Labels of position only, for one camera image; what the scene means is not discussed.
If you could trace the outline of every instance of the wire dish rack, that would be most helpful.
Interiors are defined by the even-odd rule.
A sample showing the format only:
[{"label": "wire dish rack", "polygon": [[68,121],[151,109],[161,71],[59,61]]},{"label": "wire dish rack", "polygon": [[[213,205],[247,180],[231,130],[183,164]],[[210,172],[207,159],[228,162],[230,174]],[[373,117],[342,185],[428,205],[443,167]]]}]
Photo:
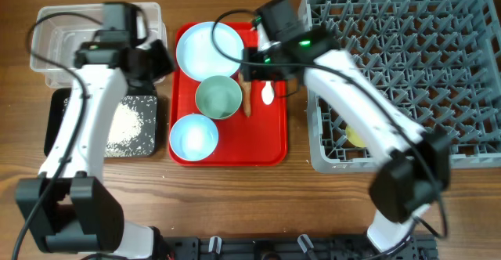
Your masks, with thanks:
[{"label": "wire dish rack", "polygon": [[[501,27],[492,0],[302,0],[305,28],[333,31],[363,74],[426,130],[444,128],[453,168],[501,166]],[[308,91],[312,166],[375,171],[346,123]]]}]

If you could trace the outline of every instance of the white spoon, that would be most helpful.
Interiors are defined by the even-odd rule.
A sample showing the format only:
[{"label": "white spoon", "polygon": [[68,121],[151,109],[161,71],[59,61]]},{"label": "white spoon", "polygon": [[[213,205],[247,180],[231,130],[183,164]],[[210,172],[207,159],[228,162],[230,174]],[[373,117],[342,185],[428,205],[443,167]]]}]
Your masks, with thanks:
[{"label": "white spoon", "polygon": [[270,105],[275,98],[275,92],[273,91],[271,81],[267,81],[265,87],[261,91],[261,97],[263,99],[263,103],[266,105]]}]

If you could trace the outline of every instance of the green bowl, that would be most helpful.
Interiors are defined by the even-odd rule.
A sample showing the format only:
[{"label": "green bowl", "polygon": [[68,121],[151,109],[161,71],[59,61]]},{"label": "green bowl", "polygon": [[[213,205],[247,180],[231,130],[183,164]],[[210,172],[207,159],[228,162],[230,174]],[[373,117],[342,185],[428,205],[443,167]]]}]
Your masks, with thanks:
[{"label": "green bowl", "polygon": [[195,94],[196,107],[212,119],[226,119],[239,109],[242,89],[226,76],[212,76],[203,80]]}]

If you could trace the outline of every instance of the transparent container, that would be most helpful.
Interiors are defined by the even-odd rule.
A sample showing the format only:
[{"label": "transparent container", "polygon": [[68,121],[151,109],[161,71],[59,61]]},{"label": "transparent container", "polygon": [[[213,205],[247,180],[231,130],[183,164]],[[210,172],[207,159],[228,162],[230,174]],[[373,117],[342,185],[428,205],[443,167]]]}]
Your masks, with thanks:
[{"label": "transparent container", "polygon": [[[167,46],[167,32],[162,21],[160,6],[156,2],[135,2],[134,4],[144,10],[150,27],[150,37],[142,47],[147,47],[149,43],[157,39],[162,40]],[[59,12],[82,13],[102,20],[103,4],[46,6],[38,12],[37,20]],[[74,69],[75,51],[82,42],[90,41],[98,29],[99,25],[90,20],[77,16],[58,16],[37,26],[33,34],[31,48],[45,58]],[[45,83],[50,88],[71,87],[73,78],[58,67],[37,60],[33,56],[30,59],[30,67],[33,71],[45,75]]]}]

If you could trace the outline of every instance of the blue bowl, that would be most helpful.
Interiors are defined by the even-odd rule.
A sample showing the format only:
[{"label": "blue bowl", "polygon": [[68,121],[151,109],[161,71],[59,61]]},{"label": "blue bowl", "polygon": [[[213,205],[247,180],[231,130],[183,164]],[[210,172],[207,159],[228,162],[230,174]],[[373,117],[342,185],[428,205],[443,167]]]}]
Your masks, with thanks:
[{"label": "blue bowl", "polygon": [[172,126],[169,144],[185,161],[201,161],[214,152],[219,133],[214,122],[200,114],[182,117]]}]

